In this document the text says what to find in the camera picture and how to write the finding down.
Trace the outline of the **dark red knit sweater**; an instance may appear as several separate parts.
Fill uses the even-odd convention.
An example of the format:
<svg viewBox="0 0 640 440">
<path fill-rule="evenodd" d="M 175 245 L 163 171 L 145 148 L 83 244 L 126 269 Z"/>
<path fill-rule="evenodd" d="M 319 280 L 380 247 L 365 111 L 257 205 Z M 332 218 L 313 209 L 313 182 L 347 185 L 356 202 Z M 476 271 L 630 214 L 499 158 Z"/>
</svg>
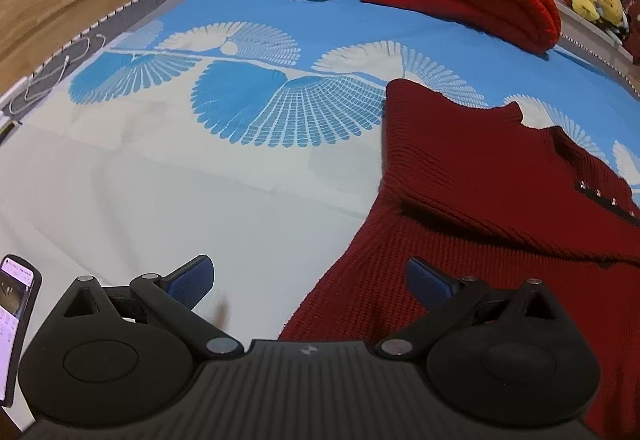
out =
<svg viewBox="0 0 640 440">
<path fill-rule="evenodd" d="M 631 190 L 559 127 L 521 108 L 469 108 L 416 82 L 386 88 L 384 172 L 348 249 L 282 330 L 375 344 L 419 319 L 411 258 L 497 288 L 546 284 L 600 363 L 588 425 L 639 434 L 639 210 Z"/>
</svg>

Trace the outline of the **smartphone with lit screen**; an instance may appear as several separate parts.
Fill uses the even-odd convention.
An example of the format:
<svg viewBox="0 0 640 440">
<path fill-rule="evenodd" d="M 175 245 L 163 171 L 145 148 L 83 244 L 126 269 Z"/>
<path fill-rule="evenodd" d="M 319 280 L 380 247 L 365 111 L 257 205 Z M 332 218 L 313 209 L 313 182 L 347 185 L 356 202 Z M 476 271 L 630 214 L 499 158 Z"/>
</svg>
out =
<svg viewBox="0 0 640 440">
<path fill-rule="evenodd" d="M 0 270 L 0 398 L 2 408 L 10 408 L 18 363 L 32 316 L 41 274 L 25 259 L 6 255 Z"/>
</svg>

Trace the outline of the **blue white patterned bedsheet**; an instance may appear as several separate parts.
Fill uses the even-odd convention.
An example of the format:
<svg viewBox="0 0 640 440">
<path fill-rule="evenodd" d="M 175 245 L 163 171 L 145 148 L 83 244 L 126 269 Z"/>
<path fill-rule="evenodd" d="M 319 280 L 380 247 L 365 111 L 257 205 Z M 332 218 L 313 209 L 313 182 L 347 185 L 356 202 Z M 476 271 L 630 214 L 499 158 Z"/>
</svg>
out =
<svg viewBox="0 0 640 440">
<path fill-rule="evenodd" d="M 36 420 L 27 439 L 607 439 L 565 424 L 482 424 L 442 403 L 413 364 L 362 340 L 282 330 L 344 255 L 384 172 L 387 85 L 469 108 L 516 104 L 559 127 L 631 190 L 639 100 L 562 46 L 534 55 L 468 27 L 359 0 L 152 0 L 101 20 L 9 111 L 1 250 L 36 267 L 27 347 L 77 278 L 126 286 L 213 261 L 193 311 L 244 348 L 206 362 L 178 400 L 120 426 Z"/>
</svg>

